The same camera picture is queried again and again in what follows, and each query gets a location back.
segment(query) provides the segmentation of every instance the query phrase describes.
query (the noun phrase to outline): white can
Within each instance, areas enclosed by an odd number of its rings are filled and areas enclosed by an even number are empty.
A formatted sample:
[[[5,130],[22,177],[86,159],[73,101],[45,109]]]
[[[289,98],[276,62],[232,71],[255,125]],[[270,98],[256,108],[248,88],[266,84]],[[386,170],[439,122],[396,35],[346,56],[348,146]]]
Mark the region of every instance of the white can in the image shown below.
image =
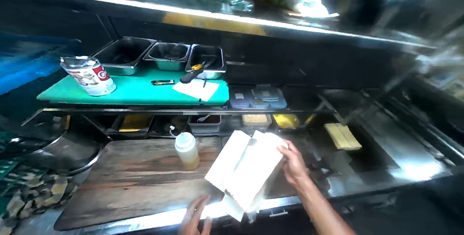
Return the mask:
[[[96,58],[63,57],[61,66],[89,95],[107,95],[116,89],[113,79]]]

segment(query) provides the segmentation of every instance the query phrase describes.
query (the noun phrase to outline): metal shelf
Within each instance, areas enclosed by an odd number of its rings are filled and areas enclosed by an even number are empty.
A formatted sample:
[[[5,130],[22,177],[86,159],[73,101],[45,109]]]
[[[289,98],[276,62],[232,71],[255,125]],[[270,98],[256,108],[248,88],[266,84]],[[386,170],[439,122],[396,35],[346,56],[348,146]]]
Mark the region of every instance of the metal shelf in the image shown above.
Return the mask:
[[[309,23],[283,15],[279,11],[225,14],[218,13],[215,10],[189,9],[136,0],[11,0],[10,2],[42,4],[63,8],[70,8],[71,6],[73,11],[86,11],[103,16],[137,17],[139,20],[150,22],[252,35],[298,40],[312,40],[315,38],[346,40],[350,44],[359,47],[388,48],[401,51],[411,51],[417,48],[433,49],[432,46],[426,45],[422,41],[414,41],[410,38],[405,41],[404,38],[392,36],[389,30],[376,31],[376,34],[384,36],[371,36],[340,31],[338,28],[329,26],[322,29],[309,26]],[[167,16],[175,16],[176,18],[166,18]],[[192,22],[184,22],[183,20],[192,20]]]

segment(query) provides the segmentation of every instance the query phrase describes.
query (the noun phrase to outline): green cutting board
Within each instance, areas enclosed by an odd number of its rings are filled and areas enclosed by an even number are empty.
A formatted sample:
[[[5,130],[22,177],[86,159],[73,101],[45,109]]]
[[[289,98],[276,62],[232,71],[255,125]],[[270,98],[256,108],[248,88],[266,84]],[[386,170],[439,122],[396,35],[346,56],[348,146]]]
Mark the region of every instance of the green cutting board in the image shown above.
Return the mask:
[[[209,80],[219,84],[218,89],[207,101],[198,99],[172,89],[172,85],[154,86],[153,80],[175,80],[185,72],[160,71],[154,68],[143,68],[132,76],[111,76],[116,90],[108,95],[90,96],[70,76],[66,76],[37,96],[37,99],[53,103],[80,104],[122,104],[122,105],[223,105],[229,100],[229,88],[224,80]]]

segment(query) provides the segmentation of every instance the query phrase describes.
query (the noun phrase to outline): blue lid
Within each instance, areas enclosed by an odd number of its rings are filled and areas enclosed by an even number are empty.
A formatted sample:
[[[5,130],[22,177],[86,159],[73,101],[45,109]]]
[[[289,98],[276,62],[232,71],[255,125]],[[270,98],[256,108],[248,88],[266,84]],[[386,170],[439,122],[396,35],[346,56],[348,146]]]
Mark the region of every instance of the blue lid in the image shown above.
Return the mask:
[[[263,101],[277,101],[283,98],[282,91],[271,86],[256,86],[252,93],[254,97]]]
[[[283,109],[287,107],[287,102],[285,101],[284,98],[279,99],[278,101],[275,102],[269,102],[270,107],[276,108],[276,109]]]
[[[269,102],[259,100],[258,98],[251,98],[251,106],[253,108],[267,109],[269,108]]]
[[[249,89],[230,89],[230,103],[232,108],[250,107],[250,90]]]

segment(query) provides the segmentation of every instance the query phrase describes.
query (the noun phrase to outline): white paper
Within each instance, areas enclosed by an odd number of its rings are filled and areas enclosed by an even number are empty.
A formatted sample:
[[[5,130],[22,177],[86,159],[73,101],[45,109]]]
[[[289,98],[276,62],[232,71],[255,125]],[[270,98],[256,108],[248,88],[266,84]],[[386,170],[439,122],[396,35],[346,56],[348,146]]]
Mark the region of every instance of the white paper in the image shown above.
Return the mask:
[[[246,156],[225,181],[227,191],[243,209],[251,206],[253,199],[282,159],[277,146],[286,146],[286,143],[273,133],[255,133],[253,138],[258,140],[257,143],[247,149]]]
[[[221,203],[224,211],[238,221],[242,220],[245,209],[258,212],[264,182],[282,158],[276,147],[287,147],[272,133],[255,131],[253,139],[256,143],[247,148],[251,137],[234,131],[205,176],[219,190],[224,192],[227,187],[234,196],[226,194]]]
[[[211,98],[211,96],[216,92],[218,87],[219,84],[216,83],[206,82],[205,84],[204,80],[193,79],[188,84],[178,82],[173,86],[173,90],[207,102]]]
[[[234,131],[212,164],[205,179],[224,192],[225,179],[233,173],[250,139],[251,137],[246,133]]]
[[[229,214],[232,218],[242,221],[243,214],[245,211],[240,207],[240,205],[229,195],[224,195],[222,199],[224,211]]]

